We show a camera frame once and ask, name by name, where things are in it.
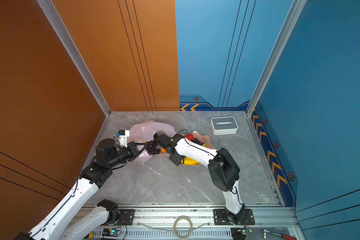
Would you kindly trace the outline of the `pink plastic bag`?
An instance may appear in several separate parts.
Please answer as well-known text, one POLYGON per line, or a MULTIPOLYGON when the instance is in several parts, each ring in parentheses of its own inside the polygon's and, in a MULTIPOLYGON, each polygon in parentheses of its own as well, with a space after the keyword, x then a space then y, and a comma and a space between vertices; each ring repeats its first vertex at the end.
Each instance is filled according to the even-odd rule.
MULTIPOLYGON (((128 143, 147 143, 153 140, 155 133, 165 134, 169 137, 173 137, 176 134, 176 131, 173 126, 155 122, 155 121, 145 121, 141 124, 136 124, 130 129, 130 136, 128 138, 128 143)), ((158 156, 165 156, 167 153, 160 153, 158 156)), ((135 161, 143 163, 151 159, 155 155, 149 155, 146 149, 135 159, 135 161)))

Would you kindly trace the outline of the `yellow banana bunch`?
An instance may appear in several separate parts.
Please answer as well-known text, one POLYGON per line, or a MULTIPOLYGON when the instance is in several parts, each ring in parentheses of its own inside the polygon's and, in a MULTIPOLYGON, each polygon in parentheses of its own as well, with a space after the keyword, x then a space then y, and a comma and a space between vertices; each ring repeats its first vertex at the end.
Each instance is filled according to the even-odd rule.
POLYGON ((200 165, 201 163, 189 158, 189 157, 185 157, 182 161, 181 161, 181 164, 184 164, 184 165, 188 165, 188 166, 197 166, 197 165, 200 165))

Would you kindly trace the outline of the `dark purple grape bunch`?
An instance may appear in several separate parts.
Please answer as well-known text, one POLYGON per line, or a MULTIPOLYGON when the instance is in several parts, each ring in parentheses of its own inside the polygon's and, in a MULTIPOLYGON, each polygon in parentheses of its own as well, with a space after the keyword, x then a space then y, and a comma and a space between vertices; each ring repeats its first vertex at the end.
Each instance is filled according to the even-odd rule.
POLYGON ((195 143, 195 144, 198 144, 198 145, 200 145, 200 146, 204 145, 204 142, 200 141, 200 140, 197 139, 197 138, 194 138, 194 139, 192 140, 192 142, 195 143))

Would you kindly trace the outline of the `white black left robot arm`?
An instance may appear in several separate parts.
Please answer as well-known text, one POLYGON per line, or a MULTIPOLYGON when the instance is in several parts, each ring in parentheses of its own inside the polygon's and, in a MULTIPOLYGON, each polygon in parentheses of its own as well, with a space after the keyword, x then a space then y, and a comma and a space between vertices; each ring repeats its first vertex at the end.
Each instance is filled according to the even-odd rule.
POLYGON ((118 204, 102 200, 85 217, 70 226, 71 220, 87 200, 93 196, 112 175, 136 159, 146 148, 146 143, 130 142, 125 147, 113 139, 102 140, 92 164, 82 170, 73 188, 58 205, 28 233, 19 233, 17 240, 82 240, 101 224, 121 224, 123 217, 118 204))

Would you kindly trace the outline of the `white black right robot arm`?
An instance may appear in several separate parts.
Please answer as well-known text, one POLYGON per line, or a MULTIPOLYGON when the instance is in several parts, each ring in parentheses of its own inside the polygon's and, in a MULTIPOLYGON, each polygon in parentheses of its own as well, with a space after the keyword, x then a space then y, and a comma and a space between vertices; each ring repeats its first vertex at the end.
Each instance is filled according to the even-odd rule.
POLYGON ((252 210, 248 209, 241 199, 240 168, 227 149, 209 149, 193 143, 180 134, 175 134, 173 137, 162 134, 158 138, 158 143, 176 166, 184 164, 185 158, 189 157, 208 168, 213 184, 223 192, 225 198, 223 210, 225 222, 246 226, 255 224, 252 210))

